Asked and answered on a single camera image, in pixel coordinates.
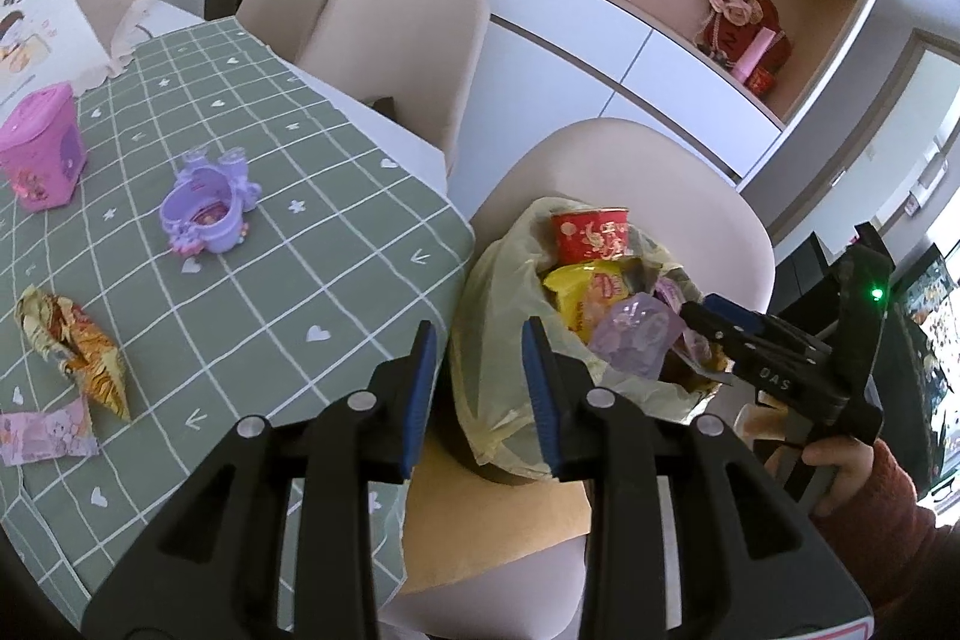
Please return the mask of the right hand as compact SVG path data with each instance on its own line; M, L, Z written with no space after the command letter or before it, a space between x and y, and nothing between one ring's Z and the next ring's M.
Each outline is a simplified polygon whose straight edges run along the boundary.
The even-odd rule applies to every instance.
M785 456L799 455L802 463L812 468L833 471L830 487L817 500L812 515L827 518L844 503L850 502L866 486L874 469L874 447L851 437L825 438L798 452L796 448L779 447L766 461L765 468L775 474Z

